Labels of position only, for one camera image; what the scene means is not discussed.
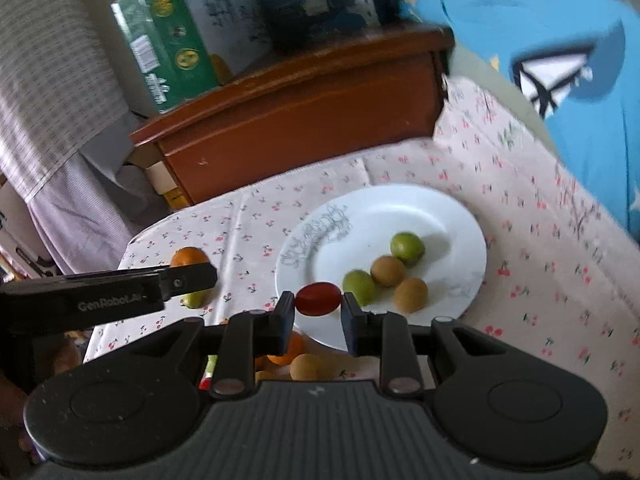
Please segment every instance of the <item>checkered fabric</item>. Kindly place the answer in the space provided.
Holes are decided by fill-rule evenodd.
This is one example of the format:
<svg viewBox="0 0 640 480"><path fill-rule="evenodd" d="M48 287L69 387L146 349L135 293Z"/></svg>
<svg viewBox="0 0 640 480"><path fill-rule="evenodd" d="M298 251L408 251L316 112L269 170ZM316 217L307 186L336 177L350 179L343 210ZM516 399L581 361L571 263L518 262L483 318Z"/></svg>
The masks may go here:
<svg viewBox="0 0 640 480"><path fill-rule="evenodd" d="M25 202L127 109L81 0L0 0L0 170Z"/></svg>

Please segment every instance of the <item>metal screw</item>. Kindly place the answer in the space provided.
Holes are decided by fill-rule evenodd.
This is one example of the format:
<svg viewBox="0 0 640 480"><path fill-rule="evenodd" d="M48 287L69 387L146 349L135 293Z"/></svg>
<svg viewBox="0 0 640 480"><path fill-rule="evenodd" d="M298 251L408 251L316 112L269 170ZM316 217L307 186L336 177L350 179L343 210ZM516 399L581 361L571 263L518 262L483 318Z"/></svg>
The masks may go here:
<svg viewBox="0 0 640 480"><path fill-rule="evenodd" d="M244 383L240 379L220 379L213 385L213 391L219 395L237 395L244 391Z"/></svg>
<svg viewBox="0 0 640 480"><path fill-rule="evenodd" d="M411 377L396 377L388 387L395 394L412 394L420 389L420 383Z"/></svg>

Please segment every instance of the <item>ridged black surface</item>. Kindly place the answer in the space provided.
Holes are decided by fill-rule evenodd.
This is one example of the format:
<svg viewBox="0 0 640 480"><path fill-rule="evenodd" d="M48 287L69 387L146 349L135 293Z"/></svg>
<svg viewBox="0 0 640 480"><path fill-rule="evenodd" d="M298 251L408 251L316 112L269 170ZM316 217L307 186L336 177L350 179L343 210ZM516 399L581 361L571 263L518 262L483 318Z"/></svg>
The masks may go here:
<svg viewBox="0 0 640 480"><path fill-rule="evenodd" d="M252 397L220 402L180 447L118 471L54 463L38 480L596 480L588 464L544 473L471 463L417 404L381 397L373 383L262 383Z"/></svg>

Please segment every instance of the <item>blue fabric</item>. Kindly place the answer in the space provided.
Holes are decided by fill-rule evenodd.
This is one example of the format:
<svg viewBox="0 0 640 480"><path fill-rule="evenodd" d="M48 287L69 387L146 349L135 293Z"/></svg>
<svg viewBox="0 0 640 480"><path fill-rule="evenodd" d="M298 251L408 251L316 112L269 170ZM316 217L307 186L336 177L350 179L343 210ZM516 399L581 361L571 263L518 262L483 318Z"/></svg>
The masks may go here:
<svg viewBox="0 0 640 480"><path fill-rule="evenodd" d="M570 93L545 120L566 167L640 238L640 18L617 0L410 0L401 16L447 25L514 82L514 64L592 45Z"/></svg>

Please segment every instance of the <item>green box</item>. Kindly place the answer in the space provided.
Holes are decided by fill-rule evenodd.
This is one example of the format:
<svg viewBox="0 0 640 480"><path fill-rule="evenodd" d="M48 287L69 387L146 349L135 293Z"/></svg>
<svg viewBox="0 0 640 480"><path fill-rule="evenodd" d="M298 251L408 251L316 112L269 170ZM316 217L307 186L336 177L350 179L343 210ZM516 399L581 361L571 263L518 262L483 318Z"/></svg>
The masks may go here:
<svg viewBox="0 0 640 480"><path fill-rule="evenodd" d="M257 0L117 0L111 9L160 113L271 49Z"/></svg>

